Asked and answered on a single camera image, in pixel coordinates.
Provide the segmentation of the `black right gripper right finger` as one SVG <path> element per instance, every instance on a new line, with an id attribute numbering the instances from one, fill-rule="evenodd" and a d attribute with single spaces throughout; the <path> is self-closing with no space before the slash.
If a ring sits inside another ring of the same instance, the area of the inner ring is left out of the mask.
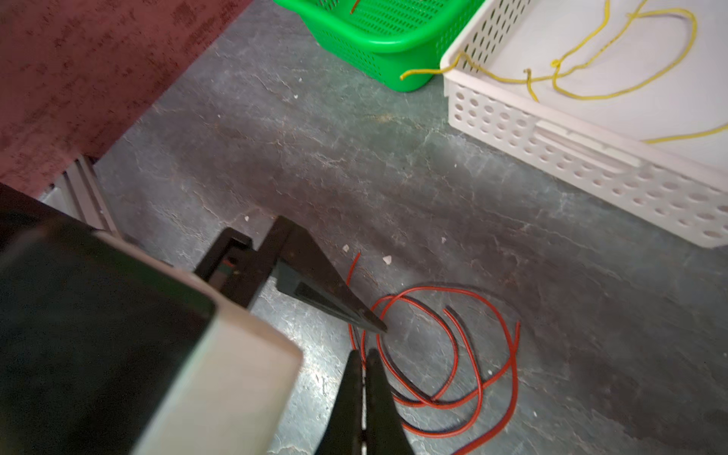
<path id="1" fill-rule="evenodd" d="M 371 349 L 366 356 L 365 401 L 367 453 L 413 455 L 413 448 L 404 432 L 385 366 L 377 349 Z"/>

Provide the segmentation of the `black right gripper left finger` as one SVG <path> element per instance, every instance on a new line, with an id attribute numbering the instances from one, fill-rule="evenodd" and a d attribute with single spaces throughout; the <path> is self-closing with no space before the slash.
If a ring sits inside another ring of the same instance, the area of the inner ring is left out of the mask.
<path id="1" fill-rule="evenodd" d="M 337 398 L 316 455 L 360 455 L 363 442 L 363 372 L 360 354 L 348 356 Z"/>

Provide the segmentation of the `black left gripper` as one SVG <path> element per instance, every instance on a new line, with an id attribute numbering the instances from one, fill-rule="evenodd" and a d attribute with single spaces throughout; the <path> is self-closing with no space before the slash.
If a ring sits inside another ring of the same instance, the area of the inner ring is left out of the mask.
<path id="1" fill-rule="evenodd" d="M 387 325 L 350 289 L 304 227 L 278 217 L 258 249 L 250 237 L 226 227 L 195 269 L 224 297 L 251 310 L 273 278 L 284 295 L 362 330 L 385 334 Z"/>

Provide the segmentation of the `green plastic basket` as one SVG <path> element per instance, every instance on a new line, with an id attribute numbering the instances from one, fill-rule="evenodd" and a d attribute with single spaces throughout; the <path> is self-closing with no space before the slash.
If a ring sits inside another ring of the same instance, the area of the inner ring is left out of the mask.
<path id="1" fill-rule="evenodd" d="M 278 0 L 324 50 L 396 92 L 413 92 L 483 5 L 476 0 Z"/>

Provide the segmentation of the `cream perforated basket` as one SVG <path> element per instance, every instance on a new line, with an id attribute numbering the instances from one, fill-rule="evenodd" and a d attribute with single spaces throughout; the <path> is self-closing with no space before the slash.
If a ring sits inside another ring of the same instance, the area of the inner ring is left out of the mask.
<path id="1" fill-rule="evenodd" d="M 488 1 L 441 68 L 452 127 L 694 245 L 726 245 L 725 2 Z"/>

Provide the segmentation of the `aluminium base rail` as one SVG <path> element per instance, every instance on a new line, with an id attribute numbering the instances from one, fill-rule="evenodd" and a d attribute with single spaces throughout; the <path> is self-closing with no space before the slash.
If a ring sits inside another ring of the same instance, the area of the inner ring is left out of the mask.
<path id="1" fill-rule="evenodd" d="M 75 159 L 38 197 L 47 206 L 72 218 L 123 238 L 100 190 L 88 157 Z"/>

